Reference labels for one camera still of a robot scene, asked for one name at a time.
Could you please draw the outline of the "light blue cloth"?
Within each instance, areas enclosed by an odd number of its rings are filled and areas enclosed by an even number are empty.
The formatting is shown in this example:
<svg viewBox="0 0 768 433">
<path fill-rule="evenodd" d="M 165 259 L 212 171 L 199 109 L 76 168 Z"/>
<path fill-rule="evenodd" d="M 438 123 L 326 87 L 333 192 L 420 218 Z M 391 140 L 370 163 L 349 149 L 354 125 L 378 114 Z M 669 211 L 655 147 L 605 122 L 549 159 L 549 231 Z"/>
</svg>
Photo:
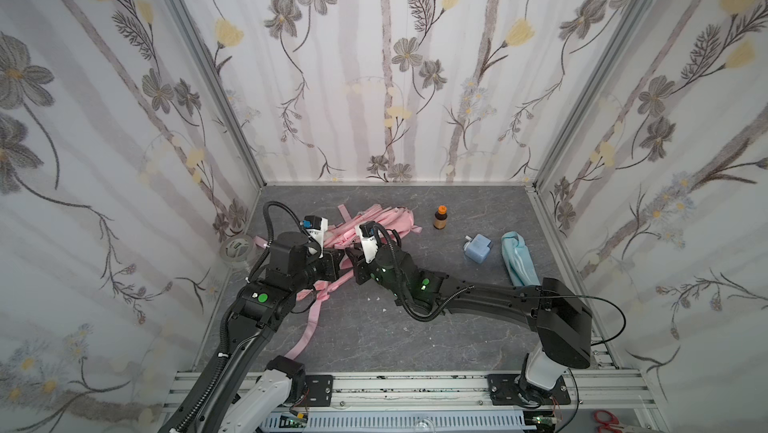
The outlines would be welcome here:
<svg viewBox="0 0 768 433">
<path fill-rule="evenodd" d="M 516 287 L 539 286 L 540 279 L 524 238 L 517 232 L 507 232 L 501 238 L 505 268 Z"/>
</svg>

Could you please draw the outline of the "pink student backpack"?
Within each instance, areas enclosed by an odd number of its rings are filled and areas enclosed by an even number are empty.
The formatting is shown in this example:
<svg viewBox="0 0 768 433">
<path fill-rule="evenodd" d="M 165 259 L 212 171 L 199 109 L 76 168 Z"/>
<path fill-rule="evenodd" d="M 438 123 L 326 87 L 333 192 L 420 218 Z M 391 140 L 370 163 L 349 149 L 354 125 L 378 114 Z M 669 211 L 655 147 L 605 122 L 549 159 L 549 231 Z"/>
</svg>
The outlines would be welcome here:
<svg viewBox="0 0 768 433">
<path fill-rule="evenodd" d="M 310 344 L 320 325 L 323 303 L 336 290 L 345 283 L 350 282 L 353 278 L 353 272 L 351 271 L 353 261 L 346 255 L 346 249 L 360 247 L 363 251 L 375 252 L 373 240 L 362 237 L 361 228 L 365 223 L 376 222 L 381 224 L 387 229 L 391 237 L 394 237 L 392 230 L 398 233 L 400 237 L 422 232 L 422 227 L 418 226 L 415 222 L 414 213 L 406 207 L 383 207 L 380 204 L 374 204 L 354 217 L 349 215 L 344 205 L 340 205 L 338 209 L 342 215 L 343 222 L 338 225 L 328 226 L 326 229 L 321 229 L 316 234 L 316 237 L 320 233 L 323 234 L 324 256 L 336 252 L 342 254 L 340 268 L 347 270 L 347 273 L 344 273 L 339 279 L 334 281 L 317 280 L 313 284 L 317 291 L 317 299 L 309 307 L 307 325 L 299 341 L 285 354 L 285 357 L 292 360 L 296 360 Z"/>
</svg>

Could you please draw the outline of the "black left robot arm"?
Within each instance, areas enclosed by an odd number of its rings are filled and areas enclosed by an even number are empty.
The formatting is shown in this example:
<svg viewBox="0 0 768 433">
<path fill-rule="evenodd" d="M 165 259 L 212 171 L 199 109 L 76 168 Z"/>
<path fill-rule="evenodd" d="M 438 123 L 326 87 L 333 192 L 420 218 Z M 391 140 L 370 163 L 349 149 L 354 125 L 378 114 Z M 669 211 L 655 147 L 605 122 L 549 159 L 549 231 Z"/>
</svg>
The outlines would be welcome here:
<svg viewBox="0 0 768 433">
<path fill-rule="evenodd" d="M 221 318 L 215 354 L 162 432 L 217 431 L 254 360 L 293 311 L 298 293 L 340 276 L 342 255 L 326 254 L 319 237 L 328 229 L 325 218 L 301 220 L 278 201 L 265 203 L 262 213 L 267 245 Z"/>
</svg>

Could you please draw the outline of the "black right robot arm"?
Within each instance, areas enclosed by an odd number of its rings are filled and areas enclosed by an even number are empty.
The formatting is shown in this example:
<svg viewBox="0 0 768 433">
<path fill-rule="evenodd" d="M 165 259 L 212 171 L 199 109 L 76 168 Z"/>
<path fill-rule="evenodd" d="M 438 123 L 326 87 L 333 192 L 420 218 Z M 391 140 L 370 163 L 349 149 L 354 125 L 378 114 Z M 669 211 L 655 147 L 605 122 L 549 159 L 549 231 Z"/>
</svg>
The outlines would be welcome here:
<svg viewBox="0 0 768 433">
<path fill-rule="evenodd" d="M 490 375 L 495 405 L 537 409 L 567 403 L 564 375 L 591 365 L 593 312 L 588 295 L 577 295 L 563 282 L 546 277 L 527 286 L 473 283 L 416 265 L 398 234 L 379 224 L 363 225 L 359 239 L 345 252 L 355 279 L 390 291 L 414 320 L 428 323 L 442 314 L 469 314 L 526 326 L 538 336 L 535 348 L 516 375 Z"/>
</svg>

